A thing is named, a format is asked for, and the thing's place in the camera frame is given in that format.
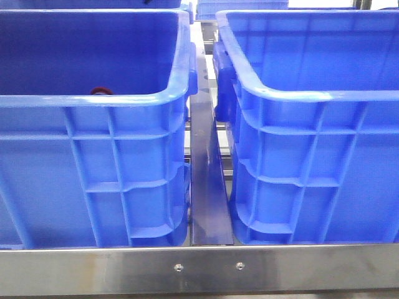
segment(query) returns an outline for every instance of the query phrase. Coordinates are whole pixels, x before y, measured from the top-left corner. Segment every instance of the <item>background crate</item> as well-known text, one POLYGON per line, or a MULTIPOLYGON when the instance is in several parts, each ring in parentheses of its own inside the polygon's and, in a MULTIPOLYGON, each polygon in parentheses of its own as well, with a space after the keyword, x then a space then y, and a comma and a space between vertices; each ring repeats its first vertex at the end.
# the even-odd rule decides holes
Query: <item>background crate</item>
POLYGON ((216 111, 231 129, 238 239, 397 242, 399 14, 217 17, 216 111))
POLYGON ((0 32, 0 248, 181 244, 188 15, 0 11, 0 32))
POLYGON ((177 9, 190 14, 193 22, 193 5, 190 0, 0 0, 0 9, 177 9))
POLYGON ((287 9, 288 0, 198 0, 197 20, 216 20, 218 11, 233 9, 287 9))

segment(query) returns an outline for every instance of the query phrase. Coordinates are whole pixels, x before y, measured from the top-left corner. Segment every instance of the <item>blue plastic crate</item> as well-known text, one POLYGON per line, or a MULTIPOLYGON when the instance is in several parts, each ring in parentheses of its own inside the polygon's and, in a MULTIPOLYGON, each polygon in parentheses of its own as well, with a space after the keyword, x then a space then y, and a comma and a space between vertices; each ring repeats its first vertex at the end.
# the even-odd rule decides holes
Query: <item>blue plastic crate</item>
POLYGON ((235 9, 287 9, 288 0, 198 0, 197 20, 216 20, 218 11, 235 9))
POLYGON ((216 112, 231 129, 237 238, 398 242, 399 13, 217 18, 216 112))
POLYGON ((181 9, 190 14, 190 0, 0 0, 0 9, 181 9))
POLYGON ((184 241, 189 26, 181 11, 0 11, 0 248, 184 241))

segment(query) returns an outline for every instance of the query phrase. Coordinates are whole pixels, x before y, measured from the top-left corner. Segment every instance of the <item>metal shelf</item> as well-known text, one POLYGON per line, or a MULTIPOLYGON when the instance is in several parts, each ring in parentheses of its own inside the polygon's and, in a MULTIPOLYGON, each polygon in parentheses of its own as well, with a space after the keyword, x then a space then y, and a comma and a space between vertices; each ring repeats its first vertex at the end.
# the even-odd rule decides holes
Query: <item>metal shelf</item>
POLYGON ((192 25, 192 39, 197 45, 199 93, 191 98, 190 104, 190 246, 0 250, 0 296, 114 298, 114 294, 345 290, 333 295, 259 298, 336 298, 336 294, 338 298, 398 298, 399 244, 233 245, 200 23, 192 25), (355 292, 370 289, 385 291, 355 292))

